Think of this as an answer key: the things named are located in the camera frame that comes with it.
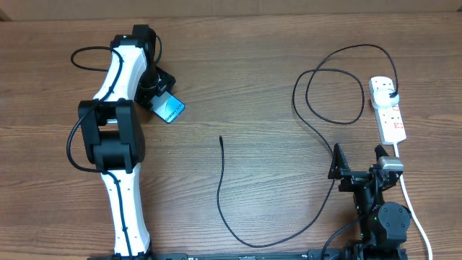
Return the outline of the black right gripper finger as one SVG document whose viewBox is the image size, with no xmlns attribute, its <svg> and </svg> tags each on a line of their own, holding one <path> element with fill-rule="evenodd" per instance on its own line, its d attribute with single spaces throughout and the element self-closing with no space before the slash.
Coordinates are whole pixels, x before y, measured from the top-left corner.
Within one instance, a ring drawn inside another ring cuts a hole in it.
<svg viewBox="0 0 462 260">
<path fill-rule="evenodd" d="M 377 145 L 374 151 L 375 151 L 375 156 L 376 156 L 377 161 L 379 161 L 381 157 L 389 156 L 389 154 L 386 152 L 385 148 L 381 144 Z"/>
<path fill-rule="evenodd" d="M 347 159 L 339 143 L 334 145 L 331 167 L 328 172 L 328 179 L 342 179 L 350 172 Z"/>
</svg>

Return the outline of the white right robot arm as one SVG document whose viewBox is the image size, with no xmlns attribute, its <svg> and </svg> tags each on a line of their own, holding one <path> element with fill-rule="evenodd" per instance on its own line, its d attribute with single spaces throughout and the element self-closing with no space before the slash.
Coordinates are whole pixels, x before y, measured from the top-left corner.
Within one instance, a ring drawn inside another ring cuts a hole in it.
<svg viewBox="0 0 462 260">
<path fill-rule="evenodd" d="M 333 160 L 328 178 L 339 180 L 340 192 L 353 193 L 358 218 L 345 225 L 326 241 L 323 259 L 406 259 L 401 244 L 406 242 L 411 223 L 408 207 L 386 202 L 383 192 L 393 188 L 404 172 L 398 157 L 390 156 L 378 145 L 375 148 L 377 162 L 366 171 L 351 170 L 340 144 L 334 145 Z M 359 225 L 360 240 L 349 242 L 337 255 L 328 252 L 330 242 L 340 233 Z"/>
</svg>

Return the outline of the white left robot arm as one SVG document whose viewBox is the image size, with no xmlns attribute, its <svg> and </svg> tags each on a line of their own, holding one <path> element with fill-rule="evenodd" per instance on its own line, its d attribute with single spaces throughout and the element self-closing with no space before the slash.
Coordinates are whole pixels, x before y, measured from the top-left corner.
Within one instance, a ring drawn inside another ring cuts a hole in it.
<svg viewBox="0 0 462 260">
<path fill-rule="evenodd" d="M 82 132 L 91 173 L 99 173 L 108 192 L 115 230 L 111 259 L 153 259 L 144 221 L 140 172 L 145 138 L 140 109 L 168 117 L 175 77 L 159 68 L 160 37 L 149 25 L 134 25 L 131 34 L 116 35 L 107 50 L 112 59 L 100 90 L 78 106 L 78 121 L 66 144 L 69 162 L 74 134 Z"/>
</svg>

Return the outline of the blue screen smartphone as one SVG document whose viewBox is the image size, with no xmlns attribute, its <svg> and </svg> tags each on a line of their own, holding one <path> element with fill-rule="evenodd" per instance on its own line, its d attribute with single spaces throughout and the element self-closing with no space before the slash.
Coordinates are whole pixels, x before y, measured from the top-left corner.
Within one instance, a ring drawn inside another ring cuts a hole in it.
<svg viewBox="0 0 462 260">
<path fill-rule="evenodd" d="M 186 108 L 186 106 L 169 92 L 154 96 L 150 103 L 152 111 L 164 122 L 171 124 Z"/>
</svg>

